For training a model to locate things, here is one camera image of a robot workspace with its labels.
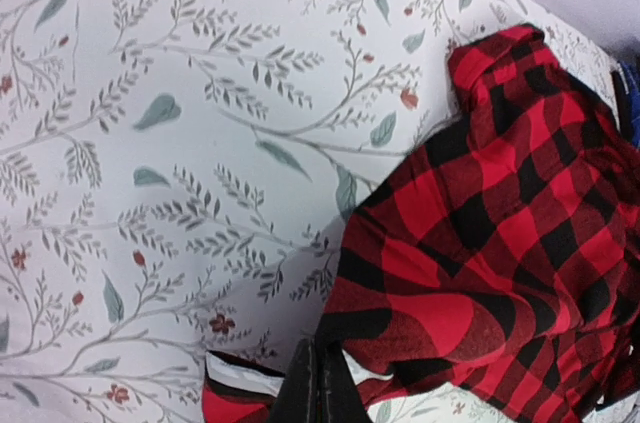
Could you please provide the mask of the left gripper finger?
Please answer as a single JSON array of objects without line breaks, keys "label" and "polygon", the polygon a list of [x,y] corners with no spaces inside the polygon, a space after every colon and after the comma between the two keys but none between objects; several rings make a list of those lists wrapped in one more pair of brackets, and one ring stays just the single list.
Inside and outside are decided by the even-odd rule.
[{"label": "left gripper finger", "polygon": [[267,420],[275,423],[369,423],[342,348],[300,341]]}]

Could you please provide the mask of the red black plaid shirt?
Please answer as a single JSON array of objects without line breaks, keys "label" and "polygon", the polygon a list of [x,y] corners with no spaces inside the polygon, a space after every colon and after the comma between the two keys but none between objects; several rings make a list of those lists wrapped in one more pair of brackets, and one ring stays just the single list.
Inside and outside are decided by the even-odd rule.
[{"label": "red black plaid shirt", "polygon": [[[448,64],[459,119],[351,213],[309,339],[340,345],[367,414],[450,384],[580,422],[639,390],[639,153],[532,25]],[[286,371],[209,354],[205,420],[269,422]]]}]

